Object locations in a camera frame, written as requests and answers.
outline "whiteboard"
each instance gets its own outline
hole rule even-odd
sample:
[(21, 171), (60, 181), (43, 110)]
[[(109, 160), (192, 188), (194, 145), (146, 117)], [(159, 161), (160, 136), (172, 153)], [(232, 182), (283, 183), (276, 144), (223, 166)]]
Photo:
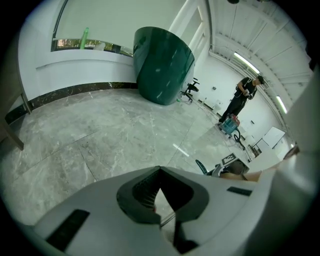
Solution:
[(270, 148), (273, 148), (284, 135), (285, 132), (283, 130), (272, 126), (262, 139), (270, 146)]

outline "black clothing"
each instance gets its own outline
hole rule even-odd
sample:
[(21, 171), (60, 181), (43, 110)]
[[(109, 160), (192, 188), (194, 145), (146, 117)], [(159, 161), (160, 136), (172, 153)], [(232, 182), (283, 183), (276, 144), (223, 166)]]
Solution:
[[(250, 98), (251, 100), (253, 99), (253, 97), (256, 95), (256, 92), (257, 92), (257, 87), (253, 85), (252, 81), (253, 80), (250, 79), (249, 77), (246, 77), (241, 80), (243, 89), (248, 90), (249, 93), (252, 94), (252, 98)], [(246, 105), (248, 96), (244, 96), (244, 94), (242, 93), (242, 91), (239, 89), (238, 86), (236, 88), (237, 90), (234, 94), (233, 99), (231, 100), (226, 111), (223, 113), (222, 117), (219, 119), (220, 123), (223, 123), (229, 114), (234, 114), (235, 116), (238, 116), (240, 111)]]
[[(249, 77), (246, 77), (244, 79), (241, 80), (242, 82), (242, 87), (244, 90), (248, 90), (249, 94), (252, 94), (252, 96), (254, 97), (256, 95), (256, 91), (257, 91), (257, 87), (253, 85), (253, 80)], [(240, 97), (243, 100), (246, 100), (247, 97), (244, 96), (244, 94), (242, 93), (242, 91), (239, 89), (239, 87), (236, 87), (236, 92), (234, 94), (234, 96), (236, 97)]]
[(229, 106), (227, 107), (226, 111), (223, 113), (222, 117), (219, 119), (220, 123), (223, 123), (229, 114), (234, 114), (238, 116), (240, 111), (244, 108), (247, 99), (243, 99), (241, 97), (234, 96), (231, 100)]

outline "green bottle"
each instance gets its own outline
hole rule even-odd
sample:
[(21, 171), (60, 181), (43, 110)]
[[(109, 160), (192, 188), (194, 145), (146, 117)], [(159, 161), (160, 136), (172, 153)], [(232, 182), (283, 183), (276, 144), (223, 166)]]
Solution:
[(89, 32), (89, 28), (86, 27), (85, 30), (83, 31), (83, 36), (81, 38), (81, 43), (80, 43), (81, 50), (83, 50), (85, 48), (87, 37), (88, 37), (88, 32)]
[(191, 49), (175, 34), (151, 26), (135, 32), (133, 67), (139, 93), (147, 100), (160, 105), (177, 102), (186, 79), (193, 77), (194, 64)]

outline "ceiling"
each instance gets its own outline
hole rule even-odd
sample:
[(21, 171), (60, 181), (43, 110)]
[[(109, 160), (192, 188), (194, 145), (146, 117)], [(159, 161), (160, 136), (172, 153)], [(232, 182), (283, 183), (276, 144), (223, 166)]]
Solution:
[(279, 110), (279, 95), (287, 109), (303, 92), (311, 78), (307, 41), (290, 17), (273, 2), (208, 0), (212, 20), (211, 53), (241, 66), (239, 53), (250, 61), (267, 81), (265, 94)]

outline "dark marble trim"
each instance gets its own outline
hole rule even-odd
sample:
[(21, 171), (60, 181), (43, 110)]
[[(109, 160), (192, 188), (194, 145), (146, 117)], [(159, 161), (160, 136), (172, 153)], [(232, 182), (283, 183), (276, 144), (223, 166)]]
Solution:
[[(96, 83), (85, 83), (74, 85), (66, 88), (62, 88), (59, 90), (51, 91), (39, 97), (36, 97), (32, 100), (29, 100), (29, 104), (33, 110), (48, 104), (50, 102), (54, 102), (56, 100), (94, 91), (100, 90), (113, 90), (113, 89), (138, 89), (138, 85), (135, 82), (96, 82)], [(11, 124), (18, 118), (22, 117), (27, 113), (25, 107), (20, 105), (15, 109), (11, 110), (5, 116), (5, 120), (8, 124)]]
[[(203, 105), (205, 105), (208, 109), (210, 110), (214, 110), (212, 107), (210, 107), (209, 105), (207, 105), (206, 103), (204, 103)], [(222, 115), (220, 115), (218, 112), (216, 113), (216, 115), (220, 118), (222, 118)]]

